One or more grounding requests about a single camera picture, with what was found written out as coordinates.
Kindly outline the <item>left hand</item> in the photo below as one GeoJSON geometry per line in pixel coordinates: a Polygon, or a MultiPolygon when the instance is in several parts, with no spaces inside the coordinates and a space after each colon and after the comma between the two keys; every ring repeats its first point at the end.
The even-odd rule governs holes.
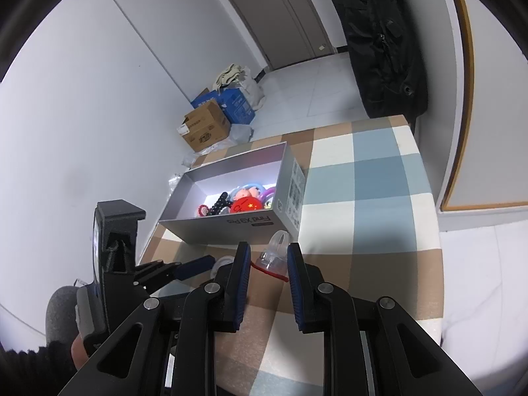
{"type": "Polygon", "coordinates": [[[77,370],[80,370],[88,361],[88,354],[85,351],[82,336],[78,334],[71,345],[71,356],[73,364],[77,370]]]}

